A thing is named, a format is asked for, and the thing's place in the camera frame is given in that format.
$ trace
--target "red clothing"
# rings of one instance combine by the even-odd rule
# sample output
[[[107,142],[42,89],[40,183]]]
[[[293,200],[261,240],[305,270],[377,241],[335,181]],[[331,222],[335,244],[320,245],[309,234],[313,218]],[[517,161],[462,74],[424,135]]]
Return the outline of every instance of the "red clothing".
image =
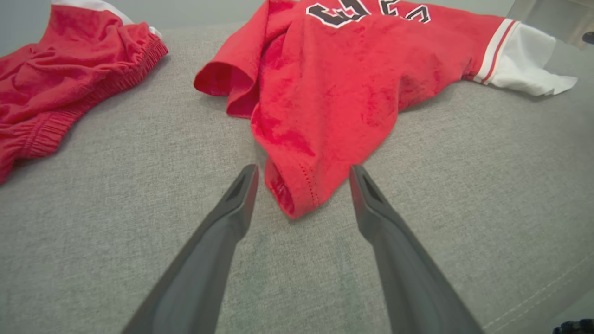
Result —
[[[269,155],[266,185],[298,218],[381,144],[399,111],[461,78],[488,83],[517,25],[396,0],[268,0],[194,87],[229,95],[227,113],[251,118]]]
[[[0,58],[0,184],[15,160],[51,155],[77,119],[136,86],[168,52],[146,23],[104,10],[109,4],[60,2],[70,5],[52,4],[39,43]]]

